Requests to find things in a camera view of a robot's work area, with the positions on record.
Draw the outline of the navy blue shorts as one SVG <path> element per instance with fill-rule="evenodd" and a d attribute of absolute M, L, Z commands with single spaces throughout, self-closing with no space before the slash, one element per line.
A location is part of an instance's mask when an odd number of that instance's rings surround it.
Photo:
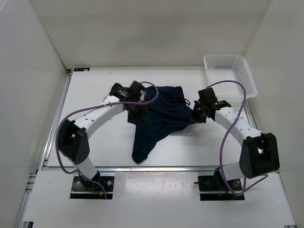
<path fill-rule="evenodd" d="M 148 158 L 158 141 L 183 131 L 192 122 L 192 109 L 186 105 L 181 86 L 159 86 L 156 101 L 147 105 L 144 120 L 135 123 L 132 159 L 140 164 Z"/>

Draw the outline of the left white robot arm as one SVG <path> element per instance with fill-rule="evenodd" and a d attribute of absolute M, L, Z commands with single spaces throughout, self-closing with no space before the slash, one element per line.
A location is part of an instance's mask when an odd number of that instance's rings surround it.
<path fill-rule="evenodd" d="M 135 119 L 144 117 L 145 87 L 133 81 L 129 87 L 115 87 L 101 102 L 92 109 L 86 108 L 85 114 L 74 120 L 62 120 L 57 129 L 56 153 L 60 166 L 60 155 L 66 157 L 75 167 L 75 171 L 63 171 L 68 174 L 78 173 L 83 184 L 89 190 L 95 190 L 100 183 L 100 173 L 89 159 L 89 139 L 102 125 L 116 115 L 127 111 Z"/>

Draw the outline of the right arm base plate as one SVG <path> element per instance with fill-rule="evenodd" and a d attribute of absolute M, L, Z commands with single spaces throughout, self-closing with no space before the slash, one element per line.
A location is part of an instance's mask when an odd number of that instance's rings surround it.
<path fill-rule="evenodd" d="M 198 176 L 194 185 L 199 187 L 200 201 L 245 200 L 244 195 L 236 197 L 223 181 L 217 181 L 213 176 Z"/>

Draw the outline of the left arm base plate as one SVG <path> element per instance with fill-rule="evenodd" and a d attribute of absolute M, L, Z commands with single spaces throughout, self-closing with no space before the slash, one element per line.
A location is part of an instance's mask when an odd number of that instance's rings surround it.
<path fill-rule="evenodd" d="M 88 200 L 111 200 L 114 191 L 114 176 L 100 176 L 99 183 L 103 186 L 84 180 L 81 176 L 73 177 L 70 198 Z"/>

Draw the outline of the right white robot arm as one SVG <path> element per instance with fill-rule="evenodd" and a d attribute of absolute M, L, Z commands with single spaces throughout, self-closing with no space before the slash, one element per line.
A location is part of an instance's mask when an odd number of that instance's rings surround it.
<path fill-rule="evenodd" d="M 191 121 L 200 124 L 210 118 L 241 146 L 238 161 L 216 169 L 213 184 L 217 189 L 226 189 L 234 179 L 252 179 L 279 170 L 277 140 L 272 133 L 262 133 L 241 119 L 227 101 L 217 99 L 212 88 L 200 90 L 198 94 Z"/>

